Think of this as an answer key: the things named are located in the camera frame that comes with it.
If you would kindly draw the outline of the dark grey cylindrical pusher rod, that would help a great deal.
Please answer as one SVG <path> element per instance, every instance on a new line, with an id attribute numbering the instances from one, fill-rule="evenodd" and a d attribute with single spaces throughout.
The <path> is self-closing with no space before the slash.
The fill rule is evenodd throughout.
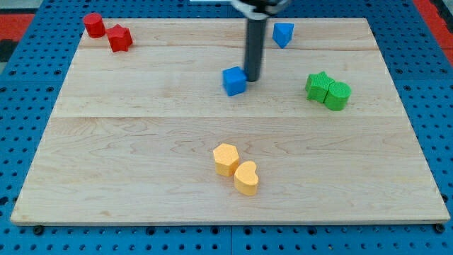
<path id="1" fill-rule="evenodd" d="M 255 82 L 260 77 L 266 26 L 266 19 L 248 18 L 246 21 L 243 70 L 249 82 Z"/>

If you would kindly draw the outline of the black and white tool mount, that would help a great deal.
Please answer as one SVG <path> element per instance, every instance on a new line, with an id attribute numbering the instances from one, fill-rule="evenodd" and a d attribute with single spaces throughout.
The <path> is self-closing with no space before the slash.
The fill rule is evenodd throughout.
<path id="1" fill-rule="evenodd" d="M 287 8 L 291 0 L 231 0 L 230 4 L 249 19 L 266 19 Z"/>

